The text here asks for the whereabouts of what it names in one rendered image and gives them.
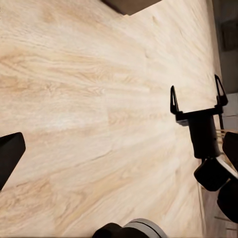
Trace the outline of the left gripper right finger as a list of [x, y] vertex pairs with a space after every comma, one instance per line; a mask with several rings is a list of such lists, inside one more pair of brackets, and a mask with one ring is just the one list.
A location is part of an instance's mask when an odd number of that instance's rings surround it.
[[223, 154], [230, 159], [234, 170], [238, 173], [238, 132], [225, 131], [223, 140]]

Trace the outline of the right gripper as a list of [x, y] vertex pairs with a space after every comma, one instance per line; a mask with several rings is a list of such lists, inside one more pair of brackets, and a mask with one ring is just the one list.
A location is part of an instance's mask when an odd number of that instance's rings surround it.
[[[174, 86], [170, 89], [170, 111], [171, 114], [176, 115], [176, 120], [187, 119], [188, 127], [190, 131], [190, 139], [192, 143], [205, 143], [216, 141], [218, 138], [218, 131], [214, 125], [213, 115], [223, 114], [224, 107], [229, 102], [223, 86], [220, 82], [220, 79], [217, 75], [215, 76], [217, 91], [218, 91], [218, 104], [214, 106], [214, 108], [209, 108], [200, 111], [183, 113], [183, 111], [179, 111], [179, 106], [176, 98], [175, 88]], [[220, 96], [218, 82], [221, 85], [223, 90], [223, 95]]]

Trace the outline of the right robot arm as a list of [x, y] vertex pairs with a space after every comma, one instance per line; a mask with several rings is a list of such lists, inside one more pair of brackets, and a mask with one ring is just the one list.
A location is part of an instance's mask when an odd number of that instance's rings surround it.
[[[218, 158], [218, 131], [214, 125], [213, 115], [223, 114], [229, 102], [220, 79], [215, 76], [218, 104], [214, 108], [183, 113], [179, 111], [174, 86], [170, 89], [170, 111], [176, 115], [176, 123], [188, 126], [193, 145], [194, 157], [201, 159], [201, 165], [195, 170], [194, 177], [204, 189], [215, 192], [220, 189], [218, 205], [229, 221], [238, 223], [238, 173], [231, 169], [225, 161]], [[223, 90], [220, 96], [218, 82]]]

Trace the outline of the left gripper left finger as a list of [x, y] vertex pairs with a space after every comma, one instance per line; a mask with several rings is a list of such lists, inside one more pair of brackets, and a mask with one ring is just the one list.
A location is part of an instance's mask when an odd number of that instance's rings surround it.
[[22, 132], [0, 137], [0, 191], [26, 150]]

